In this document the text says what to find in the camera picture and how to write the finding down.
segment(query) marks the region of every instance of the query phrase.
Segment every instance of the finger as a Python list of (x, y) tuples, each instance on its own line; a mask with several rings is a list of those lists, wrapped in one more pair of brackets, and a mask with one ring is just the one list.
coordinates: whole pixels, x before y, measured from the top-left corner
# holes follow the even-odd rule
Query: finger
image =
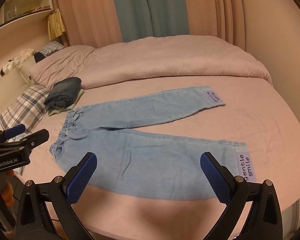
[(9, 177), (12, 177), (14, 175), (14, 171), (13, 170), (7, 171), (7, 175)]
[(5, 202), (7, 207), (12, 207), (14, 204), (14, 198), (12, 197), (11, 199), (9, 199), (8, 201)]
[(13, 198), (13, 188), (10, 182), (7, 181), (7, 187), (2, 191), (1, 197), (5, 202)]

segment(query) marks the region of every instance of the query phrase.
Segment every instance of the mattress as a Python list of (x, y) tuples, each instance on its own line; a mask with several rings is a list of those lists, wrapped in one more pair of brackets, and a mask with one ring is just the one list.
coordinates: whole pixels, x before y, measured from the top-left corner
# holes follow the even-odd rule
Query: mattress
[[(273, 181), (280, 208), (300, 198), (300, 125), (276, 90), (263, 78), (235, 76), (178, 76), (125, 81), (88, 89), (76, 107), (163, 90), (210, 86), (226, 103), (174, 122), (138, 130), (211, 140), (243, 141), (248, 144), (257, 182)], [(66, 113), (44, 116), (36, 130), (47, 129), (50, 139), (35, 148), (31, 163), (18, 178), (25, 183), (53, 180), (64, 175), (49, 152), (64, 123)], [(222, 214), (225, 205), (216, 198), (169, 201), (121, 195), (88, 185), (74, 211), (83, 225), (115, 239), (203, 239)], [(247, 204), (232, 237), (244, 224)], [(49, 206), (53, 219), (57, 219)]]

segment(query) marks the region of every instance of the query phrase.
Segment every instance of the stuffed animal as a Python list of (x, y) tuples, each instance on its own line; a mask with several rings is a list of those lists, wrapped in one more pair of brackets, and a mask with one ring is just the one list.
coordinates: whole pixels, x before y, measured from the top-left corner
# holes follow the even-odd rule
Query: stuffed animal
[(34, 49), (31, 49), (31, 48), (29, 48), (29, 49), (23, 49), (20, 52), (20, 56), (23, 57), (23, 58), (25, 58), (25, 60), (28, 59), (28, 58), (30, 58), (33, 54), (34, 54)]
[(3, 68), (0, 71), (0, 75), (7, 75), (12, 69), (18, 66), (20, 63), (24, 62), (34, 54), (34, 49), (23, 49), (20, 54), (13, 59), (9, 60), (3, 65)]
[(7, 75), (14, 67), (15, 67), (14, 61), (9, 60), (7, 63), (3, 65), (3, 68), (0, 71), (0, 75), (1, 76)]

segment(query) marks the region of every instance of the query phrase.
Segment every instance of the pant leg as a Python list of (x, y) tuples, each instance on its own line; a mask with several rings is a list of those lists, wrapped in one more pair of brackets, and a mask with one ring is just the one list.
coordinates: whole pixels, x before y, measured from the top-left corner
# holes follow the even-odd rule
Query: pant leg
[(67, 131), (57, 164), (64, 171), (77, 165), (87, 152), (98, 158), (89, 184), (143, 198), (195, 200), (215, 194), (200, 167), (209, 151), (238, 175), (236, 154), (247, 152), (245, 143), (146, 133), (134, 129)]
[(225, 105), (219, 98), (211, 100), (211, 88), (189, 87), (162, 91), (137, 98), (83, 106), (68, 113), (76, 130), (98, 128), (135, 128), (171, 122), (202, 109)]

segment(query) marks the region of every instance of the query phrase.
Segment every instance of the purple label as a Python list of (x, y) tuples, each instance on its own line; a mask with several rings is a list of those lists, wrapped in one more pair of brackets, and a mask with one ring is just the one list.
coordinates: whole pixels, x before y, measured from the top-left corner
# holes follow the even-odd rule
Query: purple label
[(224, 103), (223, 100), (213, 90), (205, 91), (205, 93), (212, 103)]
[(242, 176), (246, 181), (257, 182), (250, 153), (236, 153), (235, 156), (237, 158), (239, 175)]

